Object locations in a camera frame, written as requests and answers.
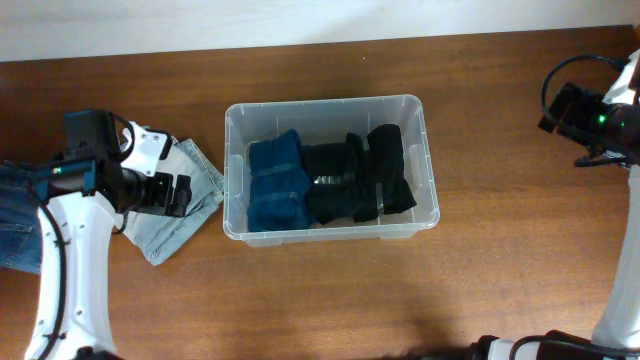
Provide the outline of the light grey jeans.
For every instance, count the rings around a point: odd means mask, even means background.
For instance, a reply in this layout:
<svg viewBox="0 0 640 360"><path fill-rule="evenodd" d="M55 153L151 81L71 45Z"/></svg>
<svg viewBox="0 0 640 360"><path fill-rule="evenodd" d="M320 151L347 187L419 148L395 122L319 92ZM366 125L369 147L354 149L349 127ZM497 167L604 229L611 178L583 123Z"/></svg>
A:
<svg viewBox="0 0 640 360"><path fill-rule="evenodd" d="M159 265L179 250L219 208L224 195L224 176L213 166L191 139L179 141L162 132L134 125L124 129L129 150L127 165L147 165L142 174L153 177L156 172L191 177L192 199L186 216L174 218L130 211L124 235L138 246L145 258Z"/></svg>

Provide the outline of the teal cloth bundle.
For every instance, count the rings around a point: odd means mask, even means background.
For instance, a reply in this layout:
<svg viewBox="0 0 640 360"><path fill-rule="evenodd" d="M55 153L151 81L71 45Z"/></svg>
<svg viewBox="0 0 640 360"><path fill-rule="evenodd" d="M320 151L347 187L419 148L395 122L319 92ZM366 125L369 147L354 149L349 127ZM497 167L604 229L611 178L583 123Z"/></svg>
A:
<svg viewBox="0 0 640 360"><path fill-rule="evenodd" d="M315 222L306 195L312 182L301 157L301 141L290 129L249 147L251 171L247 210L250 232L309 229Z"/></svg>

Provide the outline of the small black cloth bundle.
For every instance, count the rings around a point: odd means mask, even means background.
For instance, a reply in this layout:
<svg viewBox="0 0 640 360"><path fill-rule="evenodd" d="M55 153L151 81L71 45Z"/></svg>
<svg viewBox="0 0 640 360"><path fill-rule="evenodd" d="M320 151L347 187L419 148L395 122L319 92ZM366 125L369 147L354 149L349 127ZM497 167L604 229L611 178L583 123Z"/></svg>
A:
<svg viewBox="0 0 640 360"><path fill-rule="evenodd" d="M320 224L352 217L365 205L367 191L360 178L363 155L363 141L352 133L344 142L302 148L302 160L312 183L306 202Z"/></svg>

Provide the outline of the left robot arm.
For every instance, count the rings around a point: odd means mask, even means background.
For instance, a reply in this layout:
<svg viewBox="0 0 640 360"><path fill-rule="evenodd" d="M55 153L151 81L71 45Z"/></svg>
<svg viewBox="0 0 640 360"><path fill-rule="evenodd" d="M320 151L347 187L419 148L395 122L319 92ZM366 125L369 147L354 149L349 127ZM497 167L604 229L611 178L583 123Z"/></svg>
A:
<svg viewBox="0 0 640 360"><path fill-rule="evenodd" d="M34 170L42 260L28 359L114 359L108 252L129 212L182 218L191 179L158 171L172 146L106 110L64 116L67 146Z"/></svg>

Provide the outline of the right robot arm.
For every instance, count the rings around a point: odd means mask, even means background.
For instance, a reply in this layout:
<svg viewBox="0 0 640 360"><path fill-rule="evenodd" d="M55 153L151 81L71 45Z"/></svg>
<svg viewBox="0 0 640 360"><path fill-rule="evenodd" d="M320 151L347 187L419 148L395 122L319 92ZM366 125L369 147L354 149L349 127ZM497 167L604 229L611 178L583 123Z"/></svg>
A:
<svg viewBox="0 0 640 360"><path fill-rule="evenodd" d="M618 72L604 93L563 84L552 101L547 90L554 76L582 61L606 63ZM590 336L559 330L517 340L483 336L468 359L637 359L639 357L639 52L625 58L578 55L556 65L541 87L539 127L583 146L577 168L604 166L626 171L628 208L611 292Z"/></svg>

